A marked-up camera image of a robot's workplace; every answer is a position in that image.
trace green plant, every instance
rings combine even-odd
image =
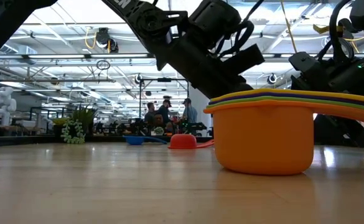
[[[63,126],[69,118],[55,118],[53,119],[53,123],[57,126]]]
[[[156,127],[153,130],[157,135],[163,135],[165,133],[164,128],[162,127]]]
[[[80,106],[79,109],[73,112],[72,120],[80,122],[83,132],[86,132],[89,124],[93,122],[96,112],[97,110],[95,109],[88,109],[88,105],[84,108]]]
[[[64,142],[69,144],[83,144],[85,143],[85,135],[82,130],[82,123],[78,120],[68,120],[62,129],[62,138]]]

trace wreath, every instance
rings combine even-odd
[[[62,138],[68,144],[83,144],[85,143],[85,135],[82,130],[82,123],[78,120],[68,120],[62,129]]]

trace man in dark shirt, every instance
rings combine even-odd
[[[154,116],[156,115],[156,108],[154,107],[154,103],[147,104],[148,112],[144,115],[144,122],[153,125],[154,124]]]
[[[162,116],[164,125],[171,122],[169,119],[169,115],[168,115],[168,112],[169,112],[168,108],[170,108],[170,107],[171,107],[170,101],[168,99],[166,99],[162,102],[162,106],[157,110],[156,114],[159,114]]]

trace white humanoid robot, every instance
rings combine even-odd
[[[13,88],[1,87],[0,88],[0,104],[3,106],[0,109],[0,115],[2,115],[1,126],[8,126],[10,124],[10,112],[15,112],[17,103],[15,99],[12,99]]]

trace potted plant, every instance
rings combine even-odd
[[[96,115],[94,109],[88,109],[88,106],[75,110],[62,129],[64,141],[71,144],[82,144],[85,142],[85,134],[88,128],[93,124],[93,118]]]
[[[56,138],[60,138],[62,135],[62,129],[68,118],[56,118],[53,120],[53,132]]]

